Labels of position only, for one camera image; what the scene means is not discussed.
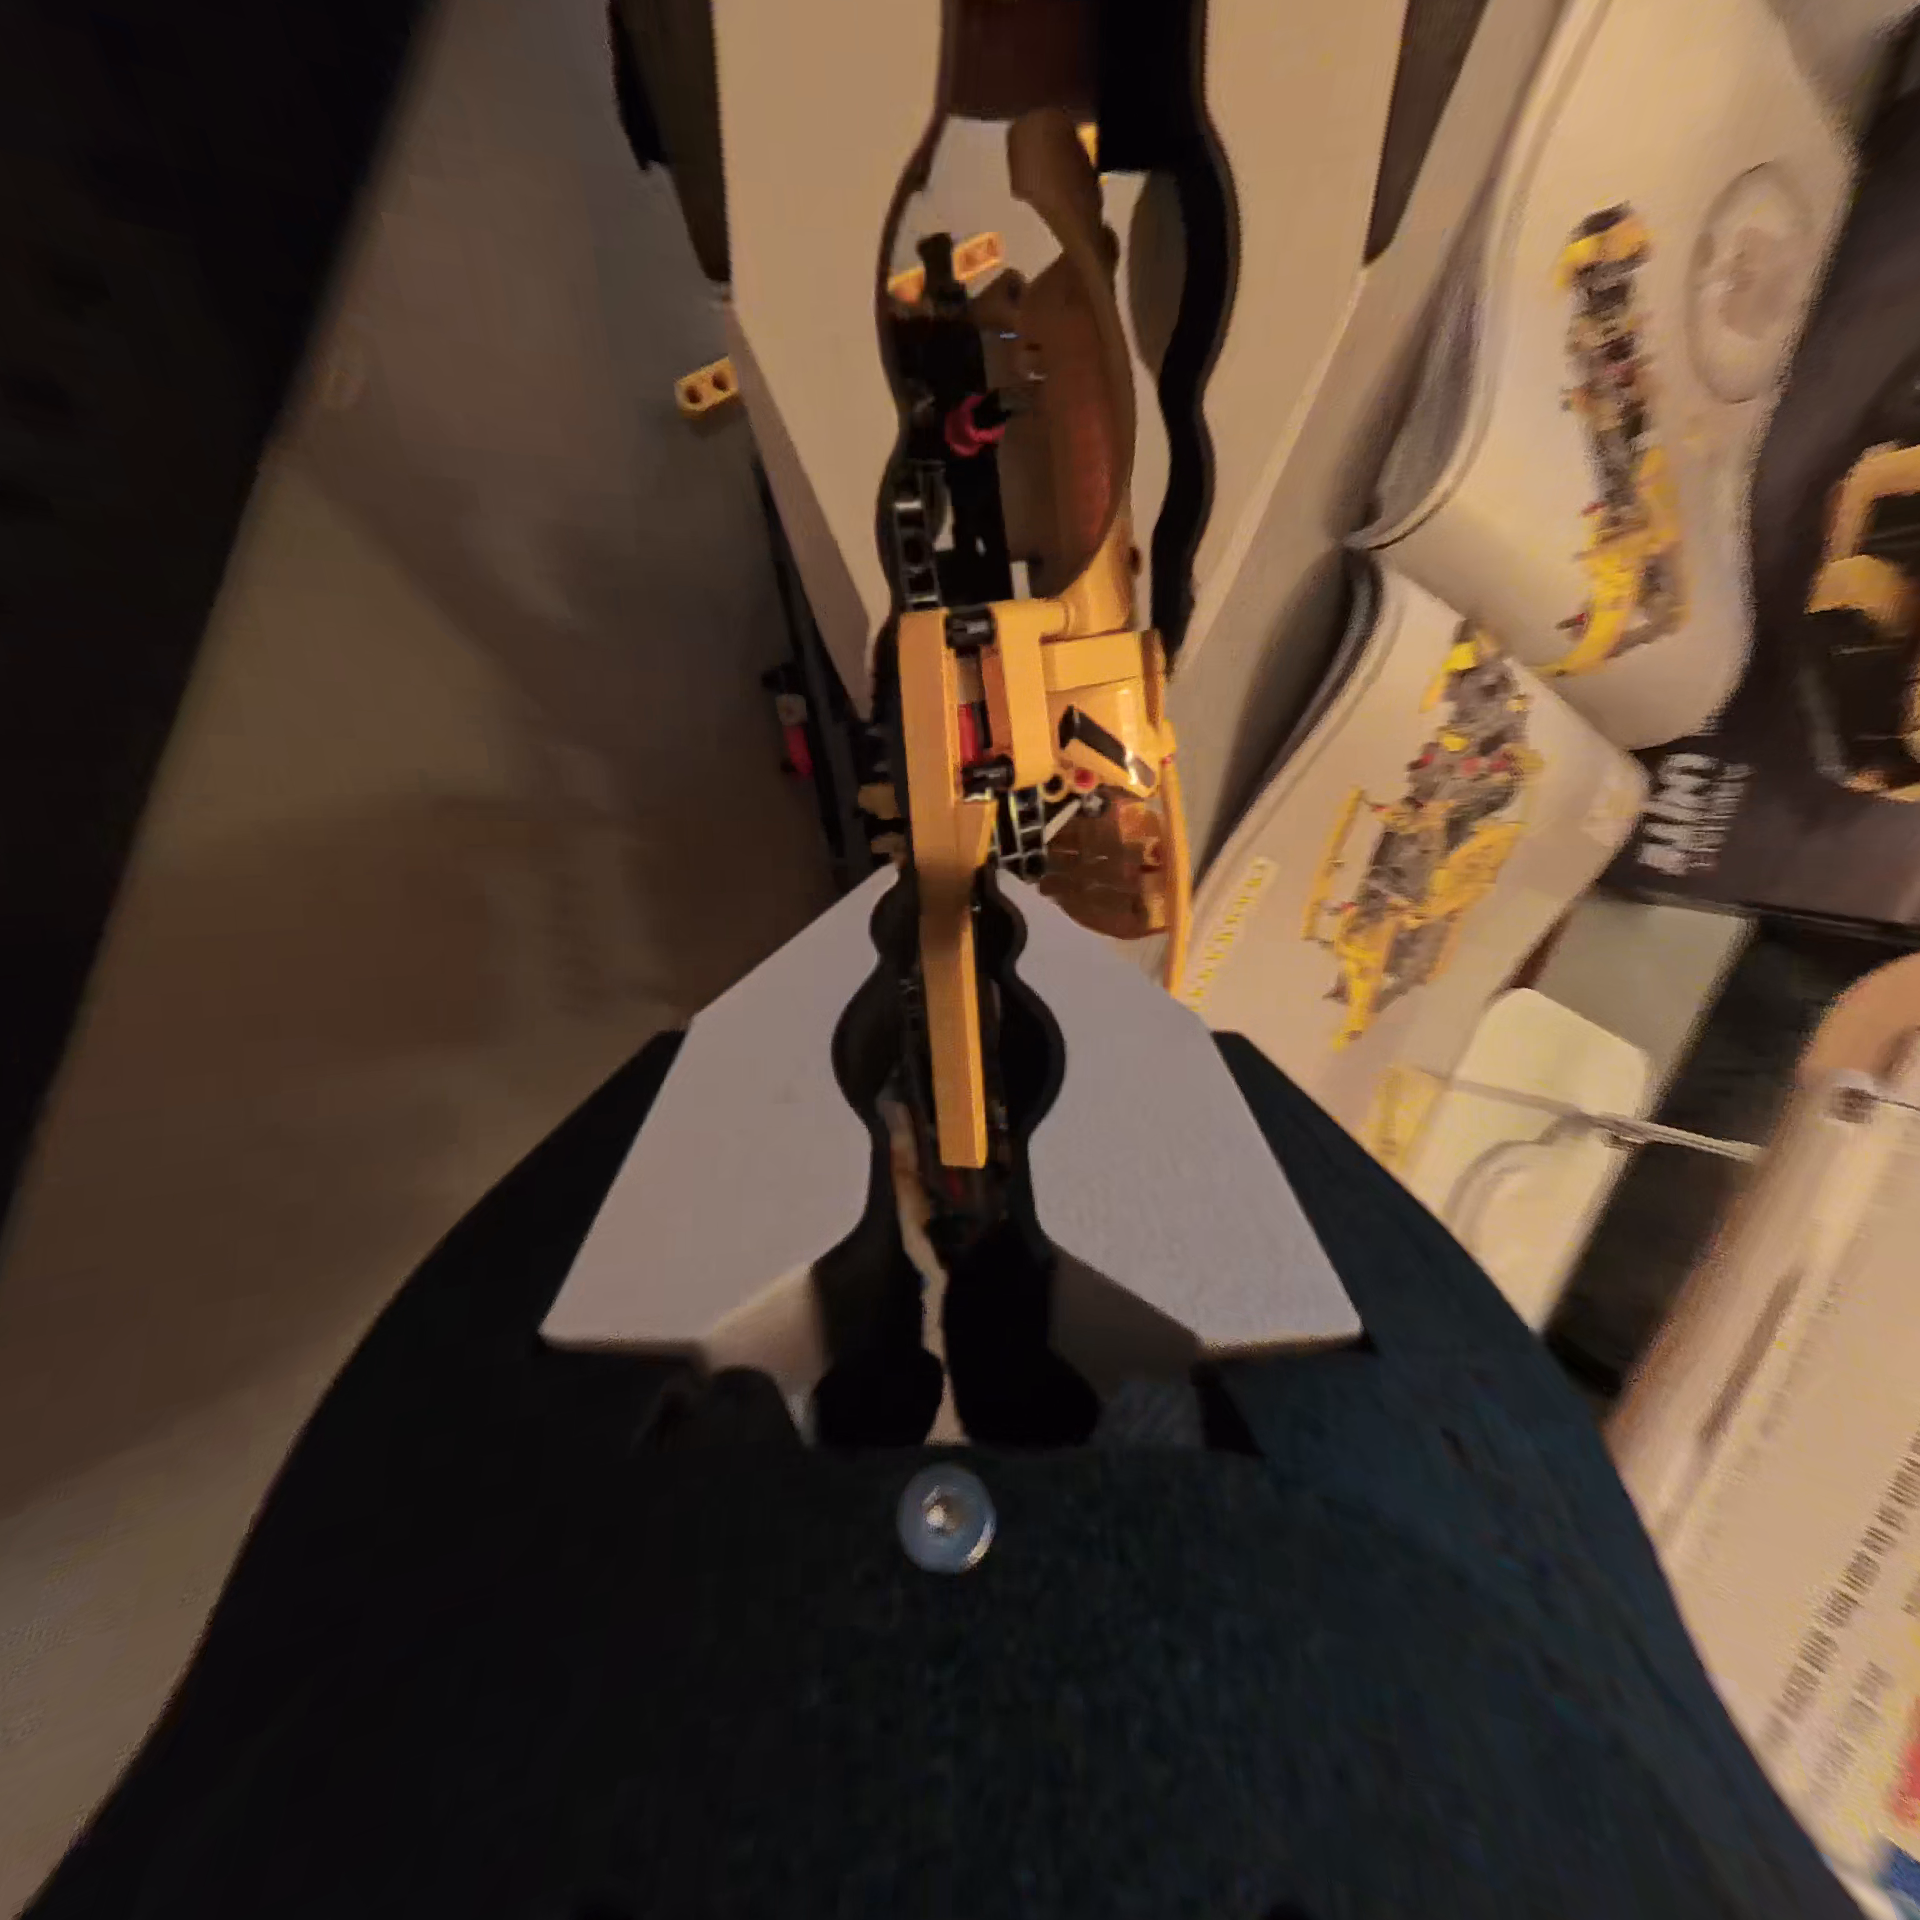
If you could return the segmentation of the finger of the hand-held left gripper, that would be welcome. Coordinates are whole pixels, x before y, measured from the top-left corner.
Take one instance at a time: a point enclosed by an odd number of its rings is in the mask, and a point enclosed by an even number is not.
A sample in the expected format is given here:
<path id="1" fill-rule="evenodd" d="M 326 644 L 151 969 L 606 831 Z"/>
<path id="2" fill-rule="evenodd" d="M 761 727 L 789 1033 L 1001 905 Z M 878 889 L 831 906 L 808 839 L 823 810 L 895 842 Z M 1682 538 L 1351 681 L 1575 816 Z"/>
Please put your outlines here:
<path id="1" fill-rule="evenodd" d="M 868 704 L 894 609 L 878 530 L 897 432 L 882 244 L 933 130 L 943 9 L 717 2 L 712 46 L 727 343 L 826 658 Z"/>
<path id="2" fill-rule="evenodd" d="M 1346 325 L 1405 10 L 1102 6 L 1135 521 L 1167 658 L 1206 626 Z"/>

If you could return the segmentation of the open instruction booklet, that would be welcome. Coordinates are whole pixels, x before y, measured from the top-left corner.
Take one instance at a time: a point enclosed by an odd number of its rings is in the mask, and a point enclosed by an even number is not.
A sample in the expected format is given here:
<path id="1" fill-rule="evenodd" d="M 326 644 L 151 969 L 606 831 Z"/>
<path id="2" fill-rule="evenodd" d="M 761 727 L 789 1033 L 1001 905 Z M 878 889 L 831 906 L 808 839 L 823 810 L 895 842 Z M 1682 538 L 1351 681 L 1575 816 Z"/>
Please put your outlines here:
<path id="1" fill-rule="evenodd" d="M 1570 5 L 1351 541 L 1351 630 L 1186 1004 L 1409 1172 L 1751 646 L 1748 497 L 1850 153 L 1773 5 Z"/>

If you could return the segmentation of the dark toy set box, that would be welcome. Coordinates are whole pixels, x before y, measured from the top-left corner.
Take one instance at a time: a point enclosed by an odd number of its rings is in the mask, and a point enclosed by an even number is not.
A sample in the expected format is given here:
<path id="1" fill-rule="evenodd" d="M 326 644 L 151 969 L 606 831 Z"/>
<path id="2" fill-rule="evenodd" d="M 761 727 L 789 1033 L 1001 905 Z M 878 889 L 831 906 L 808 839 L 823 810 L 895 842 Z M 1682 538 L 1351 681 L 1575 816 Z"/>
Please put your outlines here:
<path id="1" fill-rule="evenodd" d="M 1640 756 L 1621 894 L 1916 936 L 1916 350 L 1916 232 L 1848 242 L 1760 453 L 1744 677 Z"/>

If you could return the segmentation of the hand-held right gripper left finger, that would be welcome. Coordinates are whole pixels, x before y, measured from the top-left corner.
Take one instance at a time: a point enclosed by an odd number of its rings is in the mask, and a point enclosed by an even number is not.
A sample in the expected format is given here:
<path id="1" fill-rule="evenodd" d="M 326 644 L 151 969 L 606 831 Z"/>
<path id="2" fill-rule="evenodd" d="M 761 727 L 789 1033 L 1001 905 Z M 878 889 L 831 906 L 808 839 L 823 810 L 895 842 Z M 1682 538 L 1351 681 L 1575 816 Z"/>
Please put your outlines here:
<path id="1" fill-rule="evenodd" d="M 873 872 L 687 1022 L 548 1345 L 764 1374 L 826 1439 L 946 1437 L 943 1269 L 895 1085 L 906 906 Z"/>

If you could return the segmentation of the grey desk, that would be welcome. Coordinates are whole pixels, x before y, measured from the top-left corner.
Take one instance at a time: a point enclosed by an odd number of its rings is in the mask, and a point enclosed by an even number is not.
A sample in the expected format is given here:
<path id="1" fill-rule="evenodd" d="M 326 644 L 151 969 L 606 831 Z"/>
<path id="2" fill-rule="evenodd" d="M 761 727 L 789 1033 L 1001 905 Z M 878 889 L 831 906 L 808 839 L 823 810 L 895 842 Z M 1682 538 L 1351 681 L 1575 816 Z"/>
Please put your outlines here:
<path id="1" fill-rule="evenodd" d="M 4 1522 L 93 1502 L 4 1717 L 4 1916 L 1846 1913 L 1590 1410 L 1258 1047 L 1359 1310 L 1082 1444 L 806 1433 L 541 1320 L 687 1022 L 824 910 L 761 730 L 746 473 L 650 397 L 696 311 L 608 5 L 399 218 L 429 328 L 348 461 L 473 658 L 257 484 L 4 1209 Z M 960 1229 L 946 1271 L 994 1223 Z M 949 1367 L 949 1281 L 943 1367 Z"/>

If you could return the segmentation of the yellow brick car model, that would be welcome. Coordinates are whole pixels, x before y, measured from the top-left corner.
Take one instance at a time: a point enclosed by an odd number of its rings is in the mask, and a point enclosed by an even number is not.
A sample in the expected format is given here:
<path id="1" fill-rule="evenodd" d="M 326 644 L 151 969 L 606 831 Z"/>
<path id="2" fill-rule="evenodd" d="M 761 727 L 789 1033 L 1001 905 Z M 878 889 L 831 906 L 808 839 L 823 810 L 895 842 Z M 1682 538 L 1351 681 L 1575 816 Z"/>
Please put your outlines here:
<path id="1" fill-rule="evenodd" d="M 1013 1157 L 986 872 L 1038 884 L 1104 936 L 1160 936 L 1165 969 L 1191 924 L 1167 664 L 1141 618 L 1135 364 L 1097 125 L 1038 106 L 1002 153 L 1052 256 L 1023 271 L 913 228 L 917 262 L 879 277 L 860 338 L 888 376 L 887 426 L 826 413 L 805 438 L 800 401 L 833 396 L 824 358 L 786 384 L 754 358 L 781 512 L 813 506 L 847 560 L 830 481 L 871 481 L 894 600 L 862 666 L 918 921 L 902 1082 L 930 1180 L 966 1199 Z"/>

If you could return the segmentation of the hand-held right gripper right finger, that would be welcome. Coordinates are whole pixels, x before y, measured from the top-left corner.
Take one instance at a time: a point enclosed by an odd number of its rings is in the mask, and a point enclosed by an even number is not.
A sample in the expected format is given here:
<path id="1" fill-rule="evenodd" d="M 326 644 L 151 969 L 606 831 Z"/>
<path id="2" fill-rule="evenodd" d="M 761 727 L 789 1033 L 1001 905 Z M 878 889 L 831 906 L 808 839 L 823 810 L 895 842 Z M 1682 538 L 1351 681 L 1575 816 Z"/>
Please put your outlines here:
<path id="1" fill-rule="evenodd" d="M 1206 1023 L 1022 880 L 986 880 L 976 930 L 1002 1183 L 949 1281 L 957 1431 L 1082 1444 L 1126 1384 L 1357 1344 Z"/>

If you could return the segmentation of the black perforated chair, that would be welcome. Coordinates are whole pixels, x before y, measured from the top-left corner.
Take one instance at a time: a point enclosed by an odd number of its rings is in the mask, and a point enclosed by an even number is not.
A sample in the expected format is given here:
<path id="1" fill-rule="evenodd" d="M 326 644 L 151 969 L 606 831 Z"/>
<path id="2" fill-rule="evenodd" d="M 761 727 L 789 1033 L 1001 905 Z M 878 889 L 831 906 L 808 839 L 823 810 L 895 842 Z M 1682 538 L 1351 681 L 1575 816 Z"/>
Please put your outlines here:
<path id="1" fill-rule="evenodd" d="M 1 1194 L 426 5 L 1 5 Z"/>

